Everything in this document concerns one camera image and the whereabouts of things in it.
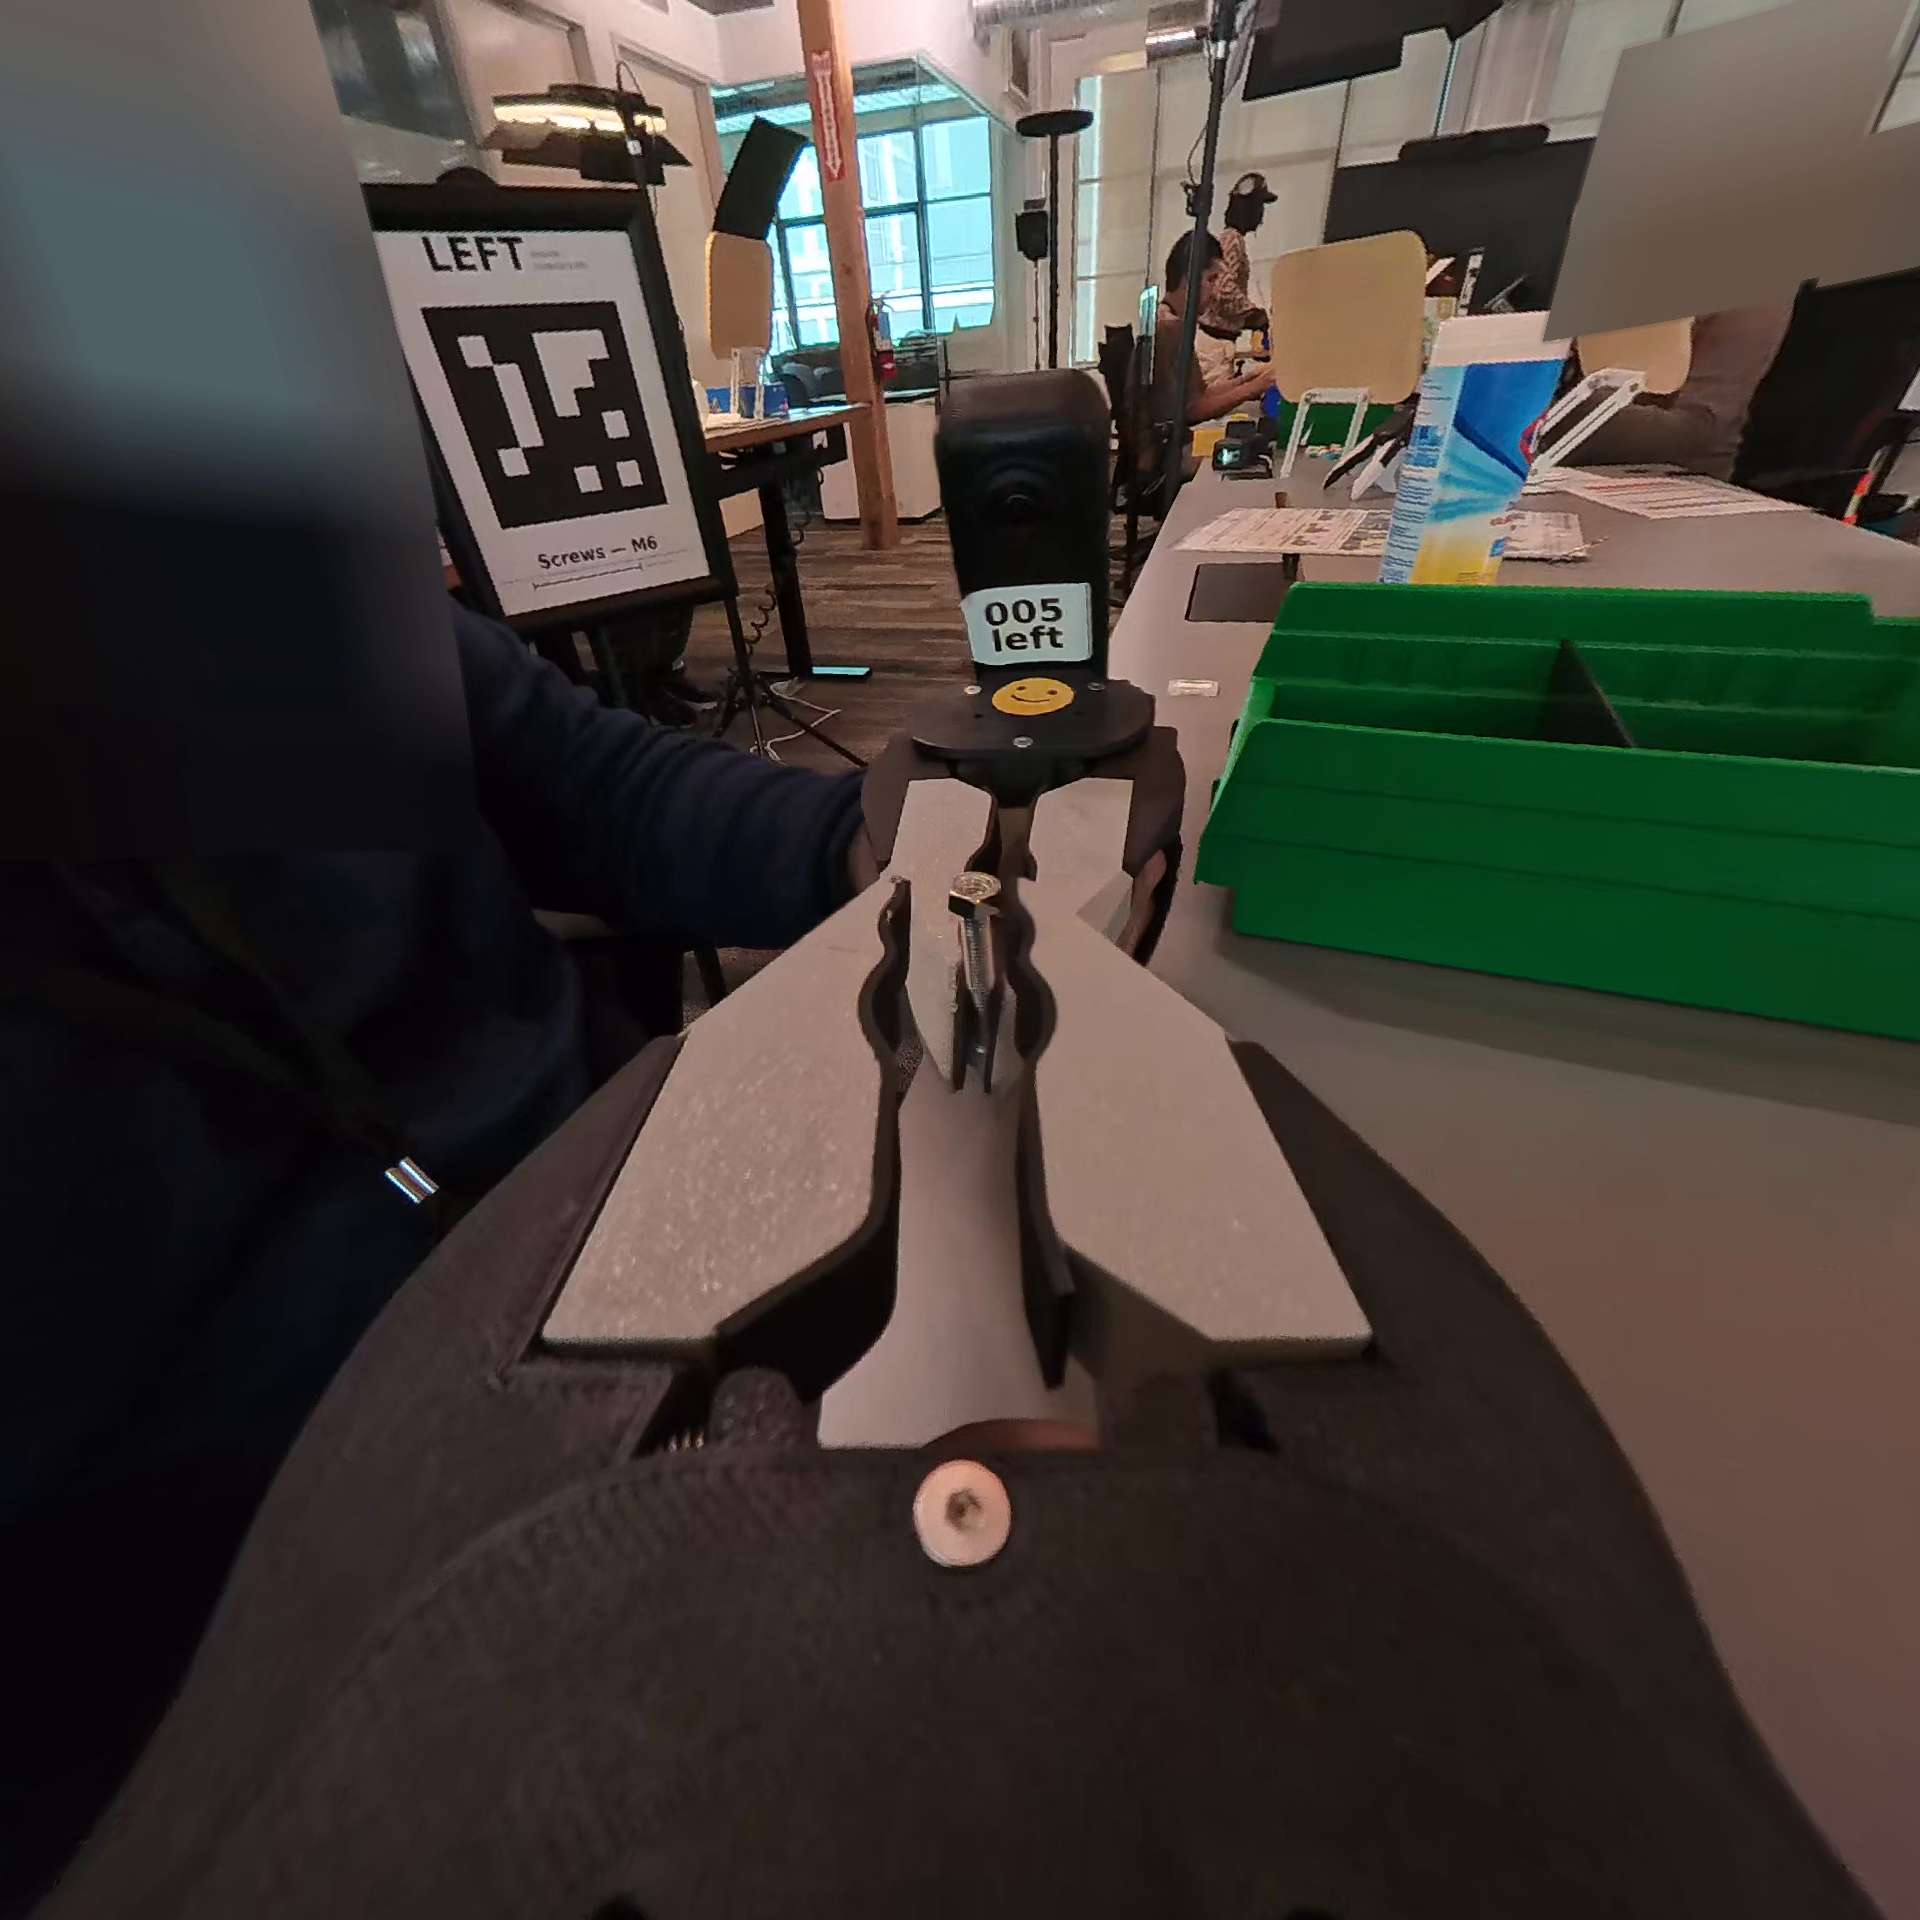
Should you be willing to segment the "white low cabinet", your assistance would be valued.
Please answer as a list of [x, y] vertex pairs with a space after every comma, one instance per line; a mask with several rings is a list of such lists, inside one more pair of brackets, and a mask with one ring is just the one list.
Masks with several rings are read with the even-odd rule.
[[[930, 396], [885, 403], [885, 429], [894, 467], [897, 518], [925, 522], [942, 510], [934, 459], [939, 407]], [[830, 523], [857, 523], [857, 477], [850, 458], [821, 472], [821, 514]]]

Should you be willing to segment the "small green white holder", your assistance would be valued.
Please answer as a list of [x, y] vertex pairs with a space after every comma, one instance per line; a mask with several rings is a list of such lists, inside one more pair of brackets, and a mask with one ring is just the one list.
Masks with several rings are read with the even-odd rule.
[[1273, 390], [1263, 413], [1271, 419], [1277, 452], [1298, 462], [1353, 452], [1390, 428], [1401, 404], [1359, 389], [1308, 390], [1302, 400], [1286, 400]]

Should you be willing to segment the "white frame stand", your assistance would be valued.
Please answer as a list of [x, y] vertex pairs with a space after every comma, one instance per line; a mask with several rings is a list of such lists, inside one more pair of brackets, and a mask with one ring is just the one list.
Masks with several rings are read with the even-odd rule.
[[1597, 368], [1557, 396], [1537, 423], [1526, 458], [1526, 485], [1540, 487], [1547, 472], [1570, 462], [1605, 424], [1618, 419], [1645, 390], [1642, 368]]

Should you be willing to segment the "green plastic bin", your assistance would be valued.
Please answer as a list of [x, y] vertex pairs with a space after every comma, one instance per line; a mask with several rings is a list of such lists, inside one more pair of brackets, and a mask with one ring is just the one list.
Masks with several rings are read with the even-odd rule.
[[[1637, 738], [1539, 738], [1561, 639]], [[1917, 1038], [1914, 615], [1300, 582], [1195, 875], [1267, 940]]]

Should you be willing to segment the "black floor lamp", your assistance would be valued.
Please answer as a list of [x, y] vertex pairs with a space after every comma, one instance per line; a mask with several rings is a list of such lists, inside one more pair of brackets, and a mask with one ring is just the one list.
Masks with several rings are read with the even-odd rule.
[[1061, 365], [1061, 277], [1063, 277], [1063, 143], [1093, 125], [1084, 107], [1029, 112], [1015, 120], [1022, 139], [1039, 141], [1047, 152], [1047, 191], [1039, 207], [1023, 207], [1017, 220], [1019, 250], [1030, 264], [1044, 268], [1044, 368]]

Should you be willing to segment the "black studio light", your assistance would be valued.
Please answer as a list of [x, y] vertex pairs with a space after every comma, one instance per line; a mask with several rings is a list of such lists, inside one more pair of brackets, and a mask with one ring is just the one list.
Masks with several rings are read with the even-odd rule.
[[666, 128], [666, 112], [634, 86], [555, 83], [493, 95], [482, 147], [514, 164], [573, 171], [590, 182], [660, 186], [690, 158]]
[[1260, 2], [1242, 99], [1250, 104], [1394, 71], [1407, 37], [1443, 31], [1455, 42], [1500, 6], [1501, 2]]

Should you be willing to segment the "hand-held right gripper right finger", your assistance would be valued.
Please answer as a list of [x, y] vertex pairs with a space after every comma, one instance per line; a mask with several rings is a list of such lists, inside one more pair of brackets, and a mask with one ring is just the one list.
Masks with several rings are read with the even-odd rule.
[[1363, 1354], [1373, 1328], [1255, 1067], [1167, 982], [1030, 880], [1004, 919], [1015, 1222], [1039, 1375], [1106, 1386]]

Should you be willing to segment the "person's left forearm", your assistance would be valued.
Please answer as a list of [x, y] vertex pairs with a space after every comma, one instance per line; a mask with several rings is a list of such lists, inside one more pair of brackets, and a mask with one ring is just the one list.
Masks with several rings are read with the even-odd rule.
[[537, 908], [783, 949], [857, 893], [859, 775], [772, 763], [582, 700], [452, 608], [479, 814]]

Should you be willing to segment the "black leg desk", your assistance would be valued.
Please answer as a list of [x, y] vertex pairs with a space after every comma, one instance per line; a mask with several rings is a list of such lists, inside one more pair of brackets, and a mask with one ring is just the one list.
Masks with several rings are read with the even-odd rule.
[[790, 682], [865, 682], [867, 666], [818, 667], [811, 655], [799, 587], [799, 538], [787, 510], [787, 487], [849, 459], [849, 428], [869, 408], [859, 403], [811, 404], [783, 415], [708, 420], [703, 440], [717, 498], [757, 495], [759, 531]]

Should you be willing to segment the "black light flag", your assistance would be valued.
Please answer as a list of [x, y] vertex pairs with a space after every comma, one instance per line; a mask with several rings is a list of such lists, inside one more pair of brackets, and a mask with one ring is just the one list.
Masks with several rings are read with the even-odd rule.
[[777, 207], [810, 139], [757, 114], [741, 138], [722, 191], [713, 205], [711, 230], [762, 243], [777, 222]]

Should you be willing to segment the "black bin divider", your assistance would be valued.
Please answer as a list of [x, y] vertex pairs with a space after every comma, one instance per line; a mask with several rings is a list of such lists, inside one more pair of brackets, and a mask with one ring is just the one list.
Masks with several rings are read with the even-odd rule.
[[1570, 639], [1558, 642], [1551, 661], [1539, 738], [1570, 748], [1622, 752], [1637, 748], [1618, 709]]

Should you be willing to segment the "person's dark clothing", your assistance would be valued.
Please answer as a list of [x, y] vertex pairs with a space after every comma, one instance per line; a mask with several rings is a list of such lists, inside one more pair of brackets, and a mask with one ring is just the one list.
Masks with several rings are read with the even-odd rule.
[[646, 853], [4, 864], [4, 1916], [129, 1776], [322, 1387], [637, 1042]]

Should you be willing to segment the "silver hex bolt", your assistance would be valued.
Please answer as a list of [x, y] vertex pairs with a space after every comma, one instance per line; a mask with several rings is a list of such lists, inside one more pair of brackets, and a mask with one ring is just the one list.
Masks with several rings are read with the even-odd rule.
[[967, 923], [950, 912], [955, 932], [950, 1083], [955, 1088], [975, 1083], [986, 1094], [995, 1092], [1001, 1023], [998, 914]]

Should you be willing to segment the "small black white tool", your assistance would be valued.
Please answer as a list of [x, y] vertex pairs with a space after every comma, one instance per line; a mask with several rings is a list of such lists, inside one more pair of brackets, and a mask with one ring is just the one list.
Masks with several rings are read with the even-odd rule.
[[1371, 439], [1355, 446], [1355, 450], [1339, 459], [1326, 479], [1326, 493], [1333, 495], [1339, 487], [1346, 487], [1353, 501], [1371, 495], [1375, 492], [1394, 493], [1398, 487], [1398, 472], [1403, 458], [1407, 452], [1412, 435], [1412, 411], [1398, 408], [1388, 419]]

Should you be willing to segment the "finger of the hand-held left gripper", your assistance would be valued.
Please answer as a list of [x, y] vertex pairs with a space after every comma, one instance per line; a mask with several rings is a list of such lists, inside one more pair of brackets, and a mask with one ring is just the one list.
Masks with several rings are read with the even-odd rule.
[[906, 998], [930, 1064], [950, 1088], [967, 1083], [975, 1050], [975, 997], [970, 987], [965, 917], [954, 884], [987, 846], [991, 799], [955, 780], [915, 780], [903, 794], [892, 880], [906, 880]]
[[1123, 867], [1134, 787], [1085, 780], [1027, 812], [1023, 847], [991, 912], [987, 1088], [1115, 1096], [1138, 1042], [1140, 966], [1119, 946], [1134, 910]]

